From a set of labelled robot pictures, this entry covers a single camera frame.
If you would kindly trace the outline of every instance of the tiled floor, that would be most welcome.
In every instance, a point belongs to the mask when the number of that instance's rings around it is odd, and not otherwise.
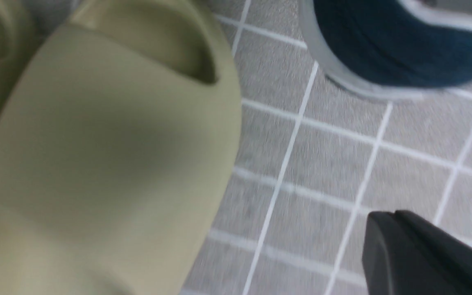
[[[210,0],[243,95],[234,175],[183,295],[366,295],[367,213],[412,209],[472,246],[472,84],[404,105],[329,83],[296,0]]]

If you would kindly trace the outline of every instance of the black object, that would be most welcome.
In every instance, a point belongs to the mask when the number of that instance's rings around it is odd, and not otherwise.
[[[425,24],[397,0],[313,1],[329,48],[365,80],[416,88],[472,80],[472,32]]]
[[[370,295],[472,295],[472,248],[410,211],[367,218]]]

